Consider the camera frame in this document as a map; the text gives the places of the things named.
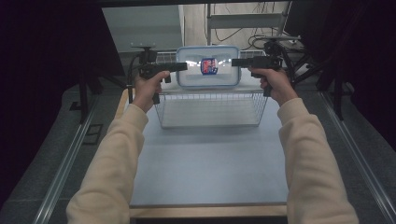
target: person's right arm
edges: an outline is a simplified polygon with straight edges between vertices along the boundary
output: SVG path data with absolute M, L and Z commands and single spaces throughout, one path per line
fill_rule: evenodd
M 308 113 L 283 72 L 250 71 L 266 77 L 262 78 L 262 88 L 269 82 L 271 96 L 280 106 L 277 114 L 282 122 L 279 137 L 289 187 L 288 222 L 359 223 L 317 116 Z

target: white wire basket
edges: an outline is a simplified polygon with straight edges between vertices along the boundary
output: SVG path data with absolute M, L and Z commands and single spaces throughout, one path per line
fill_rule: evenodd
M 256 54 L 257 51 L 243 56 Z M 159 54 L 158 58 L 173 61 L 172 53 Z M 229 90 L 185 91 L 175 84 L 175 79 L 170 84 L 163 83 L 160 103 L 155 105 L 161 126 L 259 126 L 268 98 L 263 96 L 258 81 L 251 84 L 254 79 L 242 76 L 238 87 Z

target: person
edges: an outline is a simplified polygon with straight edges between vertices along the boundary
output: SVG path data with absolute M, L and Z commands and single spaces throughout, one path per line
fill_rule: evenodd
M 289 223 L 359 223 L 341 178 L 325 132 L 315 115 L 291 87 L 284 72 L 249 68 L 263 75 L 261 87 L 273 87 L 271 97 L 280 108 L 279 130 L 286 160 L 289 187 Z M 66 209 L 69 223 L 130 223 L 137 159 L 143 147 L 146 113 L 153 106 L 154 92 L 161 91 L 164 71 L 149 80 L 138 78 L 136 95 L 120 119 L 110 124 L 80 190 Z

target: sleeve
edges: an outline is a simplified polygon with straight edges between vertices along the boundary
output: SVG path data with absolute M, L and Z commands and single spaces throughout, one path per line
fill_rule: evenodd
M 130 223 L 129 202 L 147 122 L 135 105 L 113 120 L 80 190 L 67 205 L 68 223 Z
M 278 116 L 289 223 L 359 223 L 318 118 L 308 113 L 300 98 L 283 104 Z

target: light blue plastic container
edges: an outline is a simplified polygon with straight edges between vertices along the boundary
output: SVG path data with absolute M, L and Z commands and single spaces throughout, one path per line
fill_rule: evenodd
M 232 67 L 239 58 L 235 46 L 196 46 L 177 50 L 177 62 L 188 70 L 177 72 L 177 83 L 184 89 L 232 88 L 241 79 L 241 69 Z

